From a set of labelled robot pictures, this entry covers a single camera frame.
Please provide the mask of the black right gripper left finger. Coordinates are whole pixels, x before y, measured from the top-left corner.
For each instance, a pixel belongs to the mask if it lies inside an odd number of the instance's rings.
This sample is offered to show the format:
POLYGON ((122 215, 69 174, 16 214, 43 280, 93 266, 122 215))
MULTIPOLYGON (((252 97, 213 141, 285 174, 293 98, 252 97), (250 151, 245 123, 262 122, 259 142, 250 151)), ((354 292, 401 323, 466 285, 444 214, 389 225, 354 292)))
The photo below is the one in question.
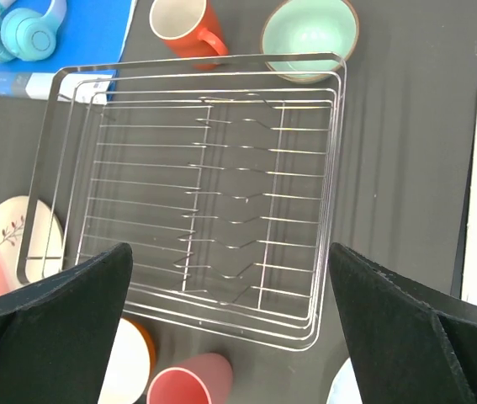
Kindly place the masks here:
POLYGON ((0 403, 95 403, 133 268, 119 243, 0 296, 0 403))

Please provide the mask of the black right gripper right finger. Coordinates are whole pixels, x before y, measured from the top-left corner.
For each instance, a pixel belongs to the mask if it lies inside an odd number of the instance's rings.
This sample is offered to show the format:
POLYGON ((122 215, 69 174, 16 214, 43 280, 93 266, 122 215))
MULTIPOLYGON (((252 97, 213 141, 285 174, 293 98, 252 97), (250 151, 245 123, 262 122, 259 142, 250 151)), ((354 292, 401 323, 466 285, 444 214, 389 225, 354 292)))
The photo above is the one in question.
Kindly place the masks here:
POLYGON ((477 306, 338 242, 329 271, 365 403, 477 403, 477 306))

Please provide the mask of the white ceramic plate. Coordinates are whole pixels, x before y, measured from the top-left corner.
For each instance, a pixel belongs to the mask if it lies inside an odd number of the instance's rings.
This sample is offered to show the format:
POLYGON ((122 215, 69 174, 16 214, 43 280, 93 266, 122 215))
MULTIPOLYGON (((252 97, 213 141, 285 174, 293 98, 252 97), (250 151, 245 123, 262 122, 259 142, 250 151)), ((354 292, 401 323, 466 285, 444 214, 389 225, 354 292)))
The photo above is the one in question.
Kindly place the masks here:
POLYGON ((358 383, 350 358, 338 370, 329 391, 326 404, 362 404, 358 383))

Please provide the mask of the orange bowl white inside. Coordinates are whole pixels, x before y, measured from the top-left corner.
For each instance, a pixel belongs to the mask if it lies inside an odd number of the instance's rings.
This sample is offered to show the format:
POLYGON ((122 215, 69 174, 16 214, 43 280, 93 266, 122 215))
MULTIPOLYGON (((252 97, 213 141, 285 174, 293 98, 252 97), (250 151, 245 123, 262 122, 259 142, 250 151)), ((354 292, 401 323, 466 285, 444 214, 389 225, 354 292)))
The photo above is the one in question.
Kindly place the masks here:
POLYGON ((140 324, 121 318, 98 404, 137 403, 155 364, 156 349, 150 333, 140 324))

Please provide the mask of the pink and cream floral plate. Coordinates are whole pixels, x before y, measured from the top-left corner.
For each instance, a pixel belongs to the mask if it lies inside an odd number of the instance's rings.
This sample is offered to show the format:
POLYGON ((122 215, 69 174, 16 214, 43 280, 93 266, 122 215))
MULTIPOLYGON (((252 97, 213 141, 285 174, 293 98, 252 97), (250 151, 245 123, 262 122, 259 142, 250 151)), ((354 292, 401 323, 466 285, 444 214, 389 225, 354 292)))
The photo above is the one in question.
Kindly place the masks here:
MULTIPOLYGON (((14 196, 0 204, 0 295, 23 286, 17 275, 23 239, 27 196, 14 196)), ((37 202, 24 272, 30 283, 59 273, 63 267, 63 230, 57 216, 42 201, 37 202)))

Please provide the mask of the mint green ceramic bowl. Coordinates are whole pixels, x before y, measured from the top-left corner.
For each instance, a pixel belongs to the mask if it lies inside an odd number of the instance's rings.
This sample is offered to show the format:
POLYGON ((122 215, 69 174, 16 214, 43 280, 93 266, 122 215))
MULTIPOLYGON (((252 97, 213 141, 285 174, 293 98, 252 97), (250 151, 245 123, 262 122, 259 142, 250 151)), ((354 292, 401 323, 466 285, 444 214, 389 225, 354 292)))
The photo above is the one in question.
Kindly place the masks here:
MULTIPOLYGON (((359 19, 349 1, 287 1, 266 21, 261 51, 266 55, 331 52, 347 60, 358 42, 359 19)), ((333 59, 268 61, 285 80, 316 83, 341 64, 333 59)))

